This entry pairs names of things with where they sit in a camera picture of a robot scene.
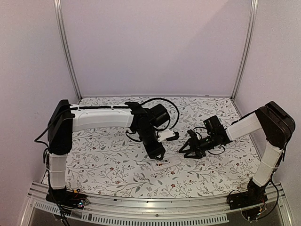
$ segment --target patterned table surface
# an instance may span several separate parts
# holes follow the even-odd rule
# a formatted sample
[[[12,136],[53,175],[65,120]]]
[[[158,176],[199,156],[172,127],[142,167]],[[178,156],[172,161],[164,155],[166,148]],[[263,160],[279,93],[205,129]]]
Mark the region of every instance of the patterned table surface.
[[[81,105],[117,105],[125,101],[141,103],[149,97],[84,98]],[[221,155],[207,153],[200,160],[183,158],[177,153],[189,138],[187,130],[203,126],[203,120],[217,115],[227,127],[239,118],[228,98],[167,97],[179,108],[181,115],[175,130],[180,139],[164,142],[165,157],[179,156],[181,164],[153,171],[151,159],[141,143],[125,136],[127,128],[87,129],[73,133],[73,149],[67,158],[66,184],[68,189],[80,188],[85,193],[141,198],[183,198],[226,194],[233,189],[245,190],[256,172],[260,160],[249,138],[242,137],[226,145]],[[162,103],[170,112],[175,109]],[[42,183],[47,184],[47,174]]]

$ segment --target cable tie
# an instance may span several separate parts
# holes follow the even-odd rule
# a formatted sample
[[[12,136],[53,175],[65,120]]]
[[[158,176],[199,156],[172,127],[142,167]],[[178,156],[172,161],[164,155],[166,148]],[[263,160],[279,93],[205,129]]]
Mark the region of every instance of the cable tie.
[[[279,167],[272,167],[268,164],[266,164],[264,161],[261,161],[264,165],[266,165],[267,167],[271,168],[271,169],[278,169]]]

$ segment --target white rectangular object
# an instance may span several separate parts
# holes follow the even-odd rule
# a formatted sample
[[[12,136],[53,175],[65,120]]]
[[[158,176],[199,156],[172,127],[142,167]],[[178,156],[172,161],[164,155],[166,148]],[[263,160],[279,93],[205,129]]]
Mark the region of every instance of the white rectangular object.
[[[158,133],[158,142],[162,142],[162,141],[164,141],[168,138],[174,137],[174,136],[175,136],[175,133],[172,130],[166,129],[166,130]]]
[[[283,150],[280,150],[278,147],[275,147],[267,142],[261,163],[253,177],[254,183],[259,187],[264,186],[269,181],[280,155],[282,154],[282,151]]]
[[[131,109],[73,110],[73,132],[104,127],[130,127],[133,121]]]
[[[259,129],[261,129],[261,124],[256,114],[252,113],[239,122],[229,126],[226,129],[226,133],[230,140],[236,140],[237,138],[245,136]]]
[[[165,158],[163,160],[156,160],[151,163],[151,167],[154,171],[160,171],[166,168],[170,168],[172,166],[179,165],[181,160],[179,157],[171,157]]]

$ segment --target white wall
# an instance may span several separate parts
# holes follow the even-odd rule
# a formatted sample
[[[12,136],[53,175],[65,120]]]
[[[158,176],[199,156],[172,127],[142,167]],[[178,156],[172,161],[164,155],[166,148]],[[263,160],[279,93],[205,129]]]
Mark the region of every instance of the white wall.
[[[255,31],[236,103],[248,113],[274,100],[297,128],[276,173],[287,196],[295,225],[301,225],[301,1],[259,1]],[[256,142],[264,150],[264,135]]]
[[[64,0],[83,96],[230,96],[250,0]]]
[[[44,173],[37,137],[60,99],[76,101],[53,1],[1,1],[0,224],[16,226],[33,180]]]

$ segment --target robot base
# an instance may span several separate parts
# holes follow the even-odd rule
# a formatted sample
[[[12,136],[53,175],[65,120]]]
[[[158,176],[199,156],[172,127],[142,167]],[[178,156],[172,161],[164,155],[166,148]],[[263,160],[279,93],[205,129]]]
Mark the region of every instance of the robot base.
[[[263,203],[262,201],[267,201],[268,197],[263,192],[258,198],[250,199],[248,197],[247,192],[230,194],[227,198],[227,203],[230,206],[230,210],[240,209],[248,206],[253,206],[256,204]]]
[[[87,196],[76,192],[70,192],[66,189],[48,191],[46,201],[60,204],[69,209],[84,209],[89,204]]]

